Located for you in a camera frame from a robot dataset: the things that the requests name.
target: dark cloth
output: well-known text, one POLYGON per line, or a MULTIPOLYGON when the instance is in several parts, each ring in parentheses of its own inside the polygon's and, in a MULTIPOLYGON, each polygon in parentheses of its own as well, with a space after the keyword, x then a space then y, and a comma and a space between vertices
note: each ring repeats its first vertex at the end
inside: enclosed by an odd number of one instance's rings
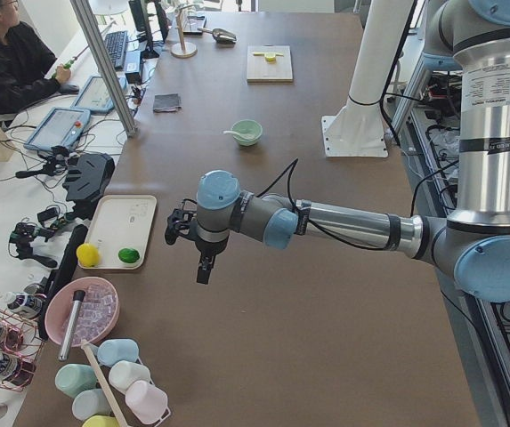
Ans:
POLYGON ((25 22, 7 32, 0 43, 0 114, 16 113, 59 90, 59 82, 44 78, 56 58, 25 22))

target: brown table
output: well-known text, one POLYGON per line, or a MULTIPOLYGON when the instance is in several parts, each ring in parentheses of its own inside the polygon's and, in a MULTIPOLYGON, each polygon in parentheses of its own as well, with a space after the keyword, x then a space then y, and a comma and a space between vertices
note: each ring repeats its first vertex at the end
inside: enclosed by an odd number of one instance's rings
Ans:
MULTIPOLYGON (((233 234, 202 286, 194 245, 165 244, 166 217, 195 196, 201 174, 229 170, 257 192, 296 157, 295 197, 409 210, 398 149, 387 159, 324 155, 320 118, 345 104, 360 46, 356 16, 221 12, 209 14, 208 27, 239 42, 225 48, 203 35, 190 37, 198 46, 191 59, 164 53, 136 117, 140 131, 109 185, 111 193, 158 198, 144 265, 103 276, 121 303, 110 337, 140 344, 169 396, 165 425, 478 425, 430 266, 328 239, 295 237, 278 251, 233 234), (248 85, 249 44, 289 45, 294 83, 248 85), (154 114, 158 93, 179 93, 182 110, 154 114), (222 135, 241 118, 263 125, 257 146, 240 149, 222 135)), ((81 424, 53 385, 57 351, 45 346, 16 426, 81 424)), ((79 349, 71 353, 71 362, 85 361, 79 349)))

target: green ball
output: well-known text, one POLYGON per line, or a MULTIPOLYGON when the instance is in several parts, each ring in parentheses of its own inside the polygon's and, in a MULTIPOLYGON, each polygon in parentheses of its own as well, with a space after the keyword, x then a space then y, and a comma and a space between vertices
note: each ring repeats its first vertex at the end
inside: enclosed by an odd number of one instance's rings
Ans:
POLYGON ((118 251, 118 258, 126 264, 134 264, 140 259, 140 253, 133 247, 123 247, 118 251))

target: robotic arm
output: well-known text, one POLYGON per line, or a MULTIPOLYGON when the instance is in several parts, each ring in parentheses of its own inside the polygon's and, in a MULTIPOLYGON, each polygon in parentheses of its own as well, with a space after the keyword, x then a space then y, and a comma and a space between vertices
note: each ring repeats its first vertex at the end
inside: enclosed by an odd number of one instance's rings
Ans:
POLYGON ((453 59, 463 69, 456 210, 446 219, 401 218, 259 198, 241 191, 230 173, 213 171, 201 178, 197 210, 176 209, 166 230, 169 244, 178 236, 195 241, 198 282, 207 283, 230 230, 278 248, 293 234, 320 234, 364 249, 401 251, 431 263, 475 297, 510 301, 510 2, 433 0, 429 12, 426 66, 442 68, 453 59))

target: white spoon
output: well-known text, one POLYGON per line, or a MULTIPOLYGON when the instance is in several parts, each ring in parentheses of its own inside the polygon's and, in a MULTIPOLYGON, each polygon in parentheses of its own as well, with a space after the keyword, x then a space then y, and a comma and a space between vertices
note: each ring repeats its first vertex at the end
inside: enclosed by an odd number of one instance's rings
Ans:
POLYGON ((241 133, 241 132, 235 132, 235 131, 223 131, 223 133, 238 136, 239 138, 242 138, 243 140, 253 140, 256 137, 256 135, 254 133, 241 133))

